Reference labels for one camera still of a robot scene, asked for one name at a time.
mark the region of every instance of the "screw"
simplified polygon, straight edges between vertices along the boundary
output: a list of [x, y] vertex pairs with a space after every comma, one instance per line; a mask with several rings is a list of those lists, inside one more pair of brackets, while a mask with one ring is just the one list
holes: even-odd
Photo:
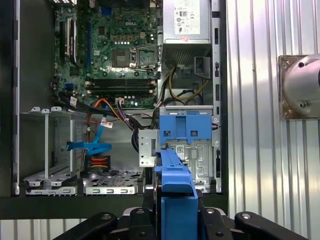
[[247, 214], [247, 213], [241, 214], [241, 217], [243, 217], [244, 219], [250, 219], [251, 218], [251, 216], [249, 214]]
[[105, 214], [101, 217], [102, 220], [109, 220], [111, 218], [110, 214]]
[[304, 109], [307, 106], [307, 104], [303, 101], [300, 103], [300, 108]]
[[212, 208], [207, 208], [207, 209], [206, 209], [206, 212], [207, 212], [208, 214], [213, 214], [213, 213], [215, 212], [215, 210], [212, 209]]

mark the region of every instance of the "connector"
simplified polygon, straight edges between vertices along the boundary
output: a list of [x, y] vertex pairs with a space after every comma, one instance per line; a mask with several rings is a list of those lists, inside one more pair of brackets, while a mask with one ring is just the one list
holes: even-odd
[[117, 104], [117, 103], [125, 104], [125, 99], [122, 98], [122, 97], [117, 97], [117, 98], [115, 99], [115, 103], [116, 103], [116, 104]]

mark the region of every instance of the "power supply label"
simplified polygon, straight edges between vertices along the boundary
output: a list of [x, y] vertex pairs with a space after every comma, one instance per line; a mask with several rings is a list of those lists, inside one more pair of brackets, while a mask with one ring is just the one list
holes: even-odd
[[200, 34], [200, 0], [174, 0], [174, 34]]

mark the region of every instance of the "yellow wire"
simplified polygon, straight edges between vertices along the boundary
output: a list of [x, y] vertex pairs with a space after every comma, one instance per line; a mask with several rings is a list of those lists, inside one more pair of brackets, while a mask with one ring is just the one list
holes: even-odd
[[111, 111], [114, 113], [114, 115], [116, 115], [116, 117], [117, 117], [118, 119], [120, 119], [122, 122], [125, 123], [125, 121], [117, 114], [117, 112], [115, 111], [115, 109], [112, 107], [112, 105], [111, 105], [105, 98], [103, 98], [103, 101], [104, 101], [106, 104], [108, 104], [109, 108], [110, 108]]
[[205, 88], [206, 84], [209, 82], [209, 80], [206, 80], [204, 82], [204, 84], [191, 96], [189, 97], [179, 97], [179, 96], [176, 96], [172, 90], [172, 78], [173, 78], [173, 74], [172, 72], [170, 72], [169, 74], [169, 90], [170, 90], [170, 93], [172, 95], [173, 98], [175, 99], [178, 99], [180, 101], [188, 101], [190, 99], [193, 99], [195, 96], [197, 96], [199, 93], [201, 93], [201, 91]]
[[104, 165], [92, 165], [91, 167], [92, 168], [106, 168], [106, 169], [108, 169], [108, 167], [104, 166]]

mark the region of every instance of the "expansion slot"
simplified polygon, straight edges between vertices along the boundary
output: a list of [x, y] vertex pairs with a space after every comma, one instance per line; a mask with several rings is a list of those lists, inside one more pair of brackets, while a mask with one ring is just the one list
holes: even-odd
[[71, 18], [68, 18], [66, 20], [66, 26], [65, 26], [65, 53], [67, 56], [70, 56], [70, 26], [71, 26]]
[[77, 66], [77, 22], [70, 21], [70, 62]]
[[66, 28], [65, 28], [65, 23], [64, 22], [60, 22], [59, 23], [59, 28], [60, 28], [60, 35], [59, 35], [59, 58], [61, 61], [61, 64], [65, 63], [65, 45], [66, 45], [66, 37], [65, 37], [65, 33], [66, 33]]
[[86, 53], [86, 67], [91, 65], [91, 23], [87, 23], [87, 53]]

